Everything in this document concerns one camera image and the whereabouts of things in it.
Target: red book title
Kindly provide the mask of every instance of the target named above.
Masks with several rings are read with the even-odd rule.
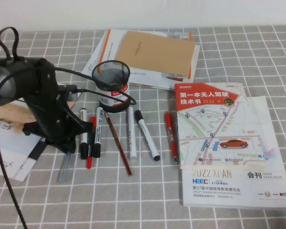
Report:
[[[206,83],[180,83],[175,85],[177,111],[206,104],[234,103],[237,94]]]

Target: red pencil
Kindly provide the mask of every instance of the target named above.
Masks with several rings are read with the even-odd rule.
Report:
[[[110,129],[111,129],[111,132],[112,132],[112,135],[113,135],[113,137],[114,137],[115,143],[116,143],[116,145],[118,146],[118,149],[119,149],[119,151],[120,151],[120,155],[121,155],[121,157],[122,157],[122,160],[123,160],[123,163],[124,163],[124,165],[125,165],[126,171],[127,171],[128,175],[131,176],[133,173],[132,173],[132,171],[131,171],[131,169],[130,169],[130,166],[129,166],[129,164],[128,164],[127,158],[126,158],[125,153],[124,153],[124,151],[123,151],[123,149],[122,149],[122,146],[121,146],[121,143],[120,143],[120,141],[119,141],[118,135],[116,134],[116,131],[115,131],[115,129],[114,129],[114,126],[113,126],[113,124],[112,124],[112,121],[111,121],[111,119],[110,119],[110,117],[109,117],[109,115],[108,115],[108,112],[105,112],[105,117],[106,117],[107,122],[108,122],[108,125],[109,125],[109,127],[110,127]]]

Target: red pen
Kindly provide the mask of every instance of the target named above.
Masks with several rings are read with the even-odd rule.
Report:
[[[177,154],[176,144],[175,144],[175,141],[174,141],[173,119],[172,119],[171,114],[168,113],[168,111],[165,112],[165,120],[166,120],[166,124],[167,124],[168,134],[169,134],[169,137],[170,137],[170,143],[171,143],[171,149],[172,149],[173,158],[174,158],[174,161],[177,164],[178,163],[178,154]]]
[[[88,158],[87,158],[87,169],[90,169],[92,166],[92,154],[93,154],[94,138],[95,138],[96,117],[95,116],[91,117],[90,122],[93,123],[94,130],[92,130],[92,132],[90,133],[90,143],[89,143],[89,151],[88,151]]]

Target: white wall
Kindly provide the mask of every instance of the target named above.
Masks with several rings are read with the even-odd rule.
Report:
[[[0,29],[64,31],[286,24],[286,0],[0,0]]]

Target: mesh pen holder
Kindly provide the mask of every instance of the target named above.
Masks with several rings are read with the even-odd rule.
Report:
[[[129,95],[130,76],[129,67],[121,61],[104,61],[95,66],[92,78],[97,91],[113,98],[125,101],[124,103],[99,95],[100,106],[110,113],[121,112],[130,104]]]

